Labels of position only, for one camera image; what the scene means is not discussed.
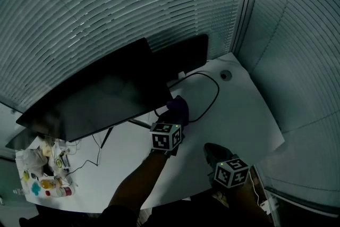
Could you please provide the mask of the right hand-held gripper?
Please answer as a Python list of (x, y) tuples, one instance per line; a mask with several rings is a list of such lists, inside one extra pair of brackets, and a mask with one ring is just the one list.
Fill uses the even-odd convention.
[(211, 181), (227, 189), (243, 185), (248, 178), (250, 167), (240, 158), (232, 159), (234, 154), (221, 145), (214, 144), (212, 153), (211, 145), (212, 143), (208, 142), (203, 147), (205, 159), (211, 168), (214, 165), (214, 158), (231, 159), (216, 164)]

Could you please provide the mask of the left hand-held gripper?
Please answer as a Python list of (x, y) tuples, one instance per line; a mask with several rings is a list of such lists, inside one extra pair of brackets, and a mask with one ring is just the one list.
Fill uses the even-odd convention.
[(151, 152), (163, 153), (165, 156), (176, 156), (182, 143), (184, 127), (188, 125), (188, 112), (168, 110), (162, 113), (151, 125)]

